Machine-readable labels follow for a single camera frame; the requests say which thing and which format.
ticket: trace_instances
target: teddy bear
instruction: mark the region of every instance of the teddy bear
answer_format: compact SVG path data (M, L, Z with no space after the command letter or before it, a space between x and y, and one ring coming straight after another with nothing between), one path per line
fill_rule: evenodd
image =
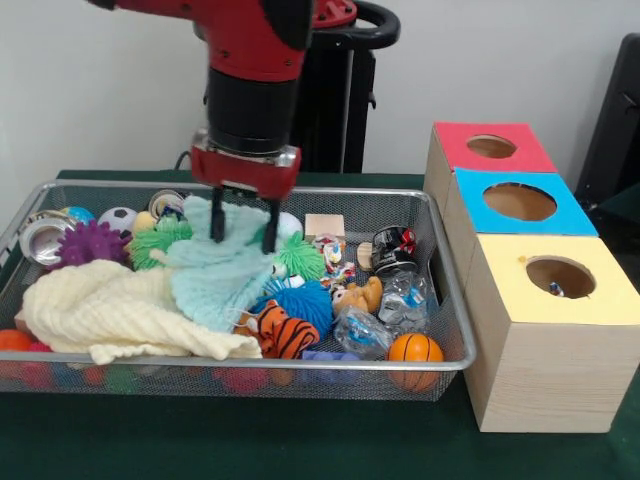
M380 308L382 290L382 282L378 277L371 277L363 287L358 287L355 283L349 284L347 288L337 287L331 299L333 313L337 316L349 305L374 313Z

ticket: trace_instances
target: purple spiky ball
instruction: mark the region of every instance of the purple spiky ball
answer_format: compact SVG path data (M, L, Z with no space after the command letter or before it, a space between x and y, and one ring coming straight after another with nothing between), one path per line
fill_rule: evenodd
M60 248L56 252L61 260L51 268L70 265L78 267L94 260L112 260L125 264L129 254L124 246L129 240L131 237L120 238L120 230L111 230L108 223L98 225L95 220L86 225L78 223L75 230L65 230Z

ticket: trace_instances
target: black cable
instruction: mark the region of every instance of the black cable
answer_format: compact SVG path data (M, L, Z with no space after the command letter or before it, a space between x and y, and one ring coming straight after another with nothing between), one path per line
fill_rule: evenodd
M191 161L191 153L189 153L188 150L185 150L184 152L182 152L180 154L180 156L178 157L178 160L176 161L176 166L173 167L174 170L180 170L180 167L182 166L182 161L186 158L189 157L189 161Z

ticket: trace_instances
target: green spiky ball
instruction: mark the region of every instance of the green spiky ball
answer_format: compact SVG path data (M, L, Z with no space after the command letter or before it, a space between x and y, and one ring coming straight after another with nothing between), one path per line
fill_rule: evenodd
M284 244L277 261L287 267L289 275L300 275L306 280L319 280L324 276L324 258L313 245L294 233Z
M151 250L167 250L173 242L189 240L193 232L186 220L178 220L175 215L162 217L153 230L138 232L127 246L131 262L135 270L148 270L162 266L160 262L149 257Z

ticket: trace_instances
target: red box lid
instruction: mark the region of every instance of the red box lid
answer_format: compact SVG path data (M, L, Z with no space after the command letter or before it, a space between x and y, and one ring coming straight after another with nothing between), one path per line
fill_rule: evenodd
M557 172L526 123L437 122L435 129L451 171Z

